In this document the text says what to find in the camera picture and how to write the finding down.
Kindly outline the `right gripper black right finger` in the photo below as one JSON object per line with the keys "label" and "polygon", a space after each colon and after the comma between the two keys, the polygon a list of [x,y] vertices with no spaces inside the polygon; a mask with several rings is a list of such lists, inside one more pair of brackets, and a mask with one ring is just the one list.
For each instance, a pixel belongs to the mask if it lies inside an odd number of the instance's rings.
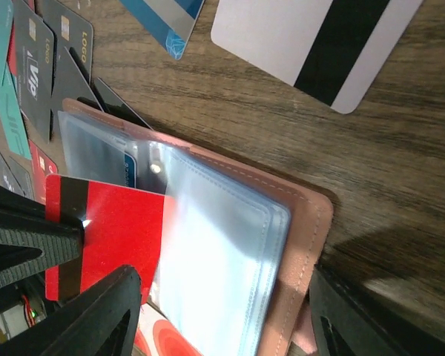
{"label": "right gripper black right finger", "polygon": [[445,355],[445,342],[316,265],[309,285],[319,355]]}

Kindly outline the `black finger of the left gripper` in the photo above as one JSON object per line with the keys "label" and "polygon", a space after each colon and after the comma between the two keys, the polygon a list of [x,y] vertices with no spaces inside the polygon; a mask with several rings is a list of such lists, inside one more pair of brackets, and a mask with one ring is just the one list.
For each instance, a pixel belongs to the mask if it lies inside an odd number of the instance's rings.
{"label": "black finger of the left gripper", "polygon": [[0,186],[0,289],[82,253],[82,223],[45,218],[45,207]]}

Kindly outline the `black cards front left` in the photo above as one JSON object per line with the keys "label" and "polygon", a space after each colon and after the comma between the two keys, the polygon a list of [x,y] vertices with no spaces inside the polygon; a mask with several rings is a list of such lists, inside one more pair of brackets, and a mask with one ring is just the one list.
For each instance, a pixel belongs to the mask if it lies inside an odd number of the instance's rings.
{"label": "black cards front left", "polygon": [[0,151],[0,183],[21,197],[34,200],[29,172],[12,157],[6,160]]}

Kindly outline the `black cards centre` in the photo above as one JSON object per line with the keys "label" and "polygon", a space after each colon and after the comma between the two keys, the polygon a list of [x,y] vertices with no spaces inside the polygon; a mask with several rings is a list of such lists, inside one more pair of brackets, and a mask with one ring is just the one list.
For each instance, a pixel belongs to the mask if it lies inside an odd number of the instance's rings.
{"label": "black cards centre", "polygon": [[63,101],[74,99],[129,122],[147,122],[102,80],[91,85],[93,27],[59,1],[46,1],[38,15],[28,1],[15,1],[16,88],[24,117],[49,142],[88,142],[81,122],[60,119]]}

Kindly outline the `red card black stripe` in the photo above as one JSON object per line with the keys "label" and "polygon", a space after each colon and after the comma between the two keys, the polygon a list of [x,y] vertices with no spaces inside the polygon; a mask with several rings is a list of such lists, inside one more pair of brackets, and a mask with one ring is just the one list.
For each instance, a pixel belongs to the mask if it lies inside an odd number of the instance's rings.
{"label": "red card black stripe", "polygon": [[45,295],[68,300],[122,265],[140,276],[146,303],[159,262],[162,233],[175,199],[135,188],[51,174],[47,176],[45,216],[56,223],[81,223],[81,257],[45,272]]}

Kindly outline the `red vip card front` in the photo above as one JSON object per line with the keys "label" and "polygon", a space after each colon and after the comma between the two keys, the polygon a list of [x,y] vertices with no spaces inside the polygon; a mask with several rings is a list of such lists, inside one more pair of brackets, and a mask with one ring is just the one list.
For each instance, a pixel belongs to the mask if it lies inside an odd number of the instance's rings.
{"label": "red vip card front", "polygon": [[32,157],[35,200],[44,205],[46,202],[46,177],[49,174],[57,174],[58,167],[31,139],[28,140],[28,143]]}

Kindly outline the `white red circle card front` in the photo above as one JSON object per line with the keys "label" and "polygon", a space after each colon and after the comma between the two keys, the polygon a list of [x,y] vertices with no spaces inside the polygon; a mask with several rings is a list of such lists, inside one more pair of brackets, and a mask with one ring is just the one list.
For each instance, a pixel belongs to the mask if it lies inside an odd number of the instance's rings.
{"label": "white red circle card front", "polygon": [[140,307],[134,351],[136,355],[200,355],[176,328],[149,304]]}

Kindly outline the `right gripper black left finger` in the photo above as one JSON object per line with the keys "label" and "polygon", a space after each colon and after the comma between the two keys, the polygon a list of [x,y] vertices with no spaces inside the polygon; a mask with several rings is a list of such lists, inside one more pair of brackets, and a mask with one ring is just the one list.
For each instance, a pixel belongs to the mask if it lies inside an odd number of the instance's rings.
{"label": "right gripper black left finger", "polygon": [[142,295],[120,266],[42,322],[0,345],[0,355],[131,355]]}

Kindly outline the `black cards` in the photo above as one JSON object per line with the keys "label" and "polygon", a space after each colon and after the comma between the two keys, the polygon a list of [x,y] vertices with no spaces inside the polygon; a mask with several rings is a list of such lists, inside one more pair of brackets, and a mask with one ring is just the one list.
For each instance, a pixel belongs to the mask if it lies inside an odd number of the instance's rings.
{"label": "black cards", "polygon": [[12,157],[6,160],[0,151],[0,183],[21,197],[34,200],[29,172]]}
{"label": "black cards", "polygon": [[74,99],[129,122],[147,122],[102,80],[91,85],[93,27],[59,1],[46,1],[38,15],[28,1],[15,1],[16,88],[24,117],[49,142],[88,142],[81,122],[60,119],[63,101]]}

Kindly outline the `teal cards centre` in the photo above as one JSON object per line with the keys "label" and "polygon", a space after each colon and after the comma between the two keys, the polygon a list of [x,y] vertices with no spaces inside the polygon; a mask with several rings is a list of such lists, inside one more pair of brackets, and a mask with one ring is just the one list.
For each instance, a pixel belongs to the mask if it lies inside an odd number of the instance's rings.
{"label": "teal cards centre", "polygon": [[0,1],[0,120],[11,152],[30,160],[27,133],[13,75],[7,63],[13,24],[12,1]]}

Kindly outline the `blue card front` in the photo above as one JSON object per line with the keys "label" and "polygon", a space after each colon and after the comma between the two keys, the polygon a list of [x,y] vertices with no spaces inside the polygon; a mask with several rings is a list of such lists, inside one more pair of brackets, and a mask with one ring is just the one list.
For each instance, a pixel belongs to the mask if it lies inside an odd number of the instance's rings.
{"label": "blue card front", "polygon": [[128,153],[124,153],[124,174],[125,185],[136,188],[137,164],[134,157]]}

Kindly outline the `pink leather card holder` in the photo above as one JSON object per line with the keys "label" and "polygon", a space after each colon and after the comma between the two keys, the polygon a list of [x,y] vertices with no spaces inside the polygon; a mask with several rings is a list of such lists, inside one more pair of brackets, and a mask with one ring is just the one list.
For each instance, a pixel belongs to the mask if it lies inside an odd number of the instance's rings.
{"label": "pink leather card holder", "polygon": [[332,224],[310,188],[75,99],[62,122],[136,145],[144,187],[165,195],[151,296],[203,355],[285,355]]}

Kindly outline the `blue striped card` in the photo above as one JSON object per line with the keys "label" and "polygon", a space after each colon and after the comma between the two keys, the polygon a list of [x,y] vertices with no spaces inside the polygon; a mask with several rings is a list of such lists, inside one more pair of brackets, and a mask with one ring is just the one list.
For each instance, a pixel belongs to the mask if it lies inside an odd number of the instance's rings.
{"label": "blue striped card", "polygon": [[135,19],[180,60],[191,37],[204,0],[121,0]]}

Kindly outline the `white card black stripe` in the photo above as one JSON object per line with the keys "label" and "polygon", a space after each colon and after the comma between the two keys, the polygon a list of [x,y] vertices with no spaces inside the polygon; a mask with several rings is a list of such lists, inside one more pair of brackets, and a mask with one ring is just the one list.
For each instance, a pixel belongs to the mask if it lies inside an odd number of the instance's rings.
{"label": "white card black stripe", "polygon": [[420,1],[220,1],[214,44],[351,113]]}

